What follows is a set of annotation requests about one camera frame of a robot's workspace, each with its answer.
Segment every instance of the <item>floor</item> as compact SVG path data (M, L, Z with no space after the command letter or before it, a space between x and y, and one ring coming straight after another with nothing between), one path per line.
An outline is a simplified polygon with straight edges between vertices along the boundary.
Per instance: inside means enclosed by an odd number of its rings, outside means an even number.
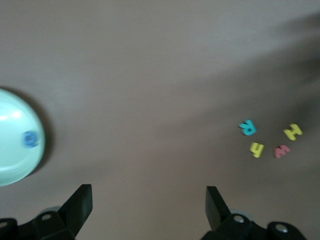
M216 186L258 225L320 238L319 1L3 0L0 56L0 87L47 138L37 170L0 188L0 217L92 184L77 240L199 240Z

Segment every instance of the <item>screw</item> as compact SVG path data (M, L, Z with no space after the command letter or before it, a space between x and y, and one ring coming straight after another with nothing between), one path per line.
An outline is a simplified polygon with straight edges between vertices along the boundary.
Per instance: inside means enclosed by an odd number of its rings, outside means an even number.
M282 233L287 233L288 229L286 228L286 226L282 225L282 224L277 224L275 225L275 228Z
M0 229L6 227L8 223L6 221L0 222Z
M50 215L50 214L46 214L46 215L43 215L43 216L42 216L41 220L42 220L42 221L45 221L45 220L48 220L48 219L50 219L50 218L51 218L51 215Z
M237 223L243 224L245 222L245 220L243 219L242 216L236 215L233 218Z

